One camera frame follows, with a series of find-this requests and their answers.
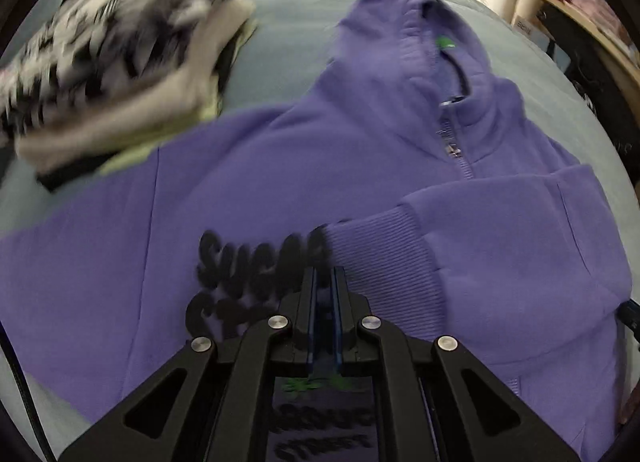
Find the purple zip hoodie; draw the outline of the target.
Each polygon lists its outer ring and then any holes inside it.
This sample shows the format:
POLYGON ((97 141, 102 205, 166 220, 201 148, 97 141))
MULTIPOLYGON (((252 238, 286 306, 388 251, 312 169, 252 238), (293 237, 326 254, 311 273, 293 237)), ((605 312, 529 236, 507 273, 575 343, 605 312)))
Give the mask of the purple zip hoodie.
POLYGON ((317 245, 375 315, 451 335, 584 461, 614 440, 631 274, 592 168, 440 0, 357 0, 302 99, 224 116, 1 242, 24 369, 102 418, 186 342, 238 335, 317 245))

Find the black folded garment bottom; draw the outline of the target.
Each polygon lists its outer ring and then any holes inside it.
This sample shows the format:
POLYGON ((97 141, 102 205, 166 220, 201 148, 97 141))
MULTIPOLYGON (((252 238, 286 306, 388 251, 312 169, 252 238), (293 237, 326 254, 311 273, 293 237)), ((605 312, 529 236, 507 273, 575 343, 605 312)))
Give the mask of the black folded garment bottom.
POLYGON ((53 193, 62 188, 66 183, 70 183, 80 177, 93 174, 103 164, 108 162, 113 154, 103 154, 83 157, 77 161, 66 164, 47 174, 36 174, 36 180, 48 192, 53 193))

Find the cream folded garment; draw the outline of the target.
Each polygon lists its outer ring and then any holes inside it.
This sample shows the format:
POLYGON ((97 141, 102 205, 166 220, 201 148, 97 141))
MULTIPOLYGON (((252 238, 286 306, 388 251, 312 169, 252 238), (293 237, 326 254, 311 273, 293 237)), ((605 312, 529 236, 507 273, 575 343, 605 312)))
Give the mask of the cream folded garment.
POLYGON ((76 159, 137 145, 157 130, 175 130, 207 105, 219 105, 220 73, 215 70, 224 47, 244 28, 252 29, 255 5, 229 0, 194 30, 184 62, 159 80, 113 101, 85 108, 62 123, 15 141, 15 152, 38 174, 52 173, 76 159))

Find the black white patterned folded garment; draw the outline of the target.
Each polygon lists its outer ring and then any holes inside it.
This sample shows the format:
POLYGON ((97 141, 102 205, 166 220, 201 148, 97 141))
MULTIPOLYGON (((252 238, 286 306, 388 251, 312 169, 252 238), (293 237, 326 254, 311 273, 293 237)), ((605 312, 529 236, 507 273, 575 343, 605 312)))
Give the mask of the black white patterned folded garment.
POLYGON ((196 26, 227 1, 66 1, 2 72, 2 143, 177 70, 196 26))

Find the blue-grey bed blanket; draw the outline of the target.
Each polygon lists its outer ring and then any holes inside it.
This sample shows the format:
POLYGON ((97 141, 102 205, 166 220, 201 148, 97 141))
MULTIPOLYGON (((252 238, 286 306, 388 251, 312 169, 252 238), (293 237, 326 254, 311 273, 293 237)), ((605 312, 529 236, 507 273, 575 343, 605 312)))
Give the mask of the blue-grey bed blanket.
MULTIPOLYGON (((254 0, 256 34, 241 51, 224 97, 224 116, 296 100, 324 70, 334 27, 356 0, 254 0)), ((639 208, 614 145, 574 87, 532 42, 475 0, 445 0, 480 37, 494 71, 520 88, 527 117, 581 162, 590 164, 620 226, 639 299, 639 208)), ((90 177, 50 194, 13 159, 1 185, 1 235, 31 227, 83 190, 90 177)), ((89 426, 77 411, 27 376, 54 453, 89 426)))

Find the wooden bookshelf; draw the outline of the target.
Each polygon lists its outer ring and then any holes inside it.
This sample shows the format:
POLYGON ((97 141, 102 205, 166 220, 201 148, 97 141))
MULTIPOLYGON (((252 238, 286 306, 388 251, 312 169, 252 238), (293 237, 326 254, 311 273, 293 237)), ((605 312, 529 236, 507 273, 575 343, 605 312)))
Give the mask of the wooden bookshelf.
POLYGON ((542 0, 554 6, 597 41, 614 62, 639 84, 639 58, 636 47, 622 37, 624 26, 605 0, 542 0))

